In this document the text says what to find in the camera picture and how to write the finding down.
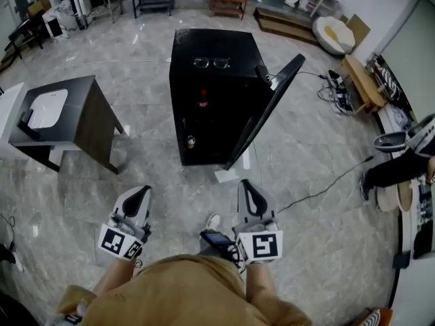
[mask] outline small bottle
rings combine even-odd
[[[188,136],[188,149],[193,149],[195,146],[195,138],[192,135]]]

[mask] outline white sink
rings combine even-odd
[[[39,95],[30,106],[33,112],[28,126],[30,128],[53,127],[60,117],[67,96],[68,90],[57,90]]]

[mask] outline striped object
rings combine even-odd
[[[364,321],[360,324],[360,326],[378,326],[381,321],[381,311],[376,309],[372,312],[368,317],[364,319]]]
[[[391,73],[386,68],[382,68],[381,69],[381,74],[383,76],[385,84],[387,85],[387,87],[389,88],[389,91],[391,92],[390,95],[389,95],[389,98],[391,100],[399,99],[398,98],[398,96],[399,96],[399,88],[397,87],[397,84],[393,80]]]

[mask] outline black cabinet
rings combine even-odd
[[[176,31],[169,79],[181,163],[229,169],[304,60],[297,56],[274,83],[251,33]]]

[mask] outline marble floor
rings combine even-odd
[[[112,149],[122,169],[118,176],[76,151],[66,153],[59,173],[32,161],[1,161],[0,212],[16,218],[16,248],[26,271],[3,262],[0,284],[41,324],[67,285],[92,288],[109,265],[110,257],[96,250],[95,241],[123,191],[143,184],[154,188],[153,234],[141,256],[145,264],[197,252],[198,232],[214,211],[222,216],[225,233],[237,220],[238,181],[218,183],[219,166],[182,167],[179,161],[169,61],[180,28],[251,32],[272,74],[298,53],[307,58],[304,71],[324,73],[338,64],[320,48],[263,33],[252,16],[240,21],[210,18],[206,10],[175,10],[171,17],[144,14],[136,20],[125,14],[115,24],[102,18],[68,41],[30,50],[0,74],[2,88],[96,75],[128,132],[116,136]],[[249,148],[249,177],[262,183],[279,207],[325,188],[375,152],[375,120],[335,115],[316,95],[321,85],[317,77],[298,75],[255,140],[259,165]],[[284,257],[270,267],[280,296],[298,304],[315,325],[342,325],[389,299],[397,218],[361,201],[362,170],[279,215]],[[0,221],[0,242],[11,237]]]

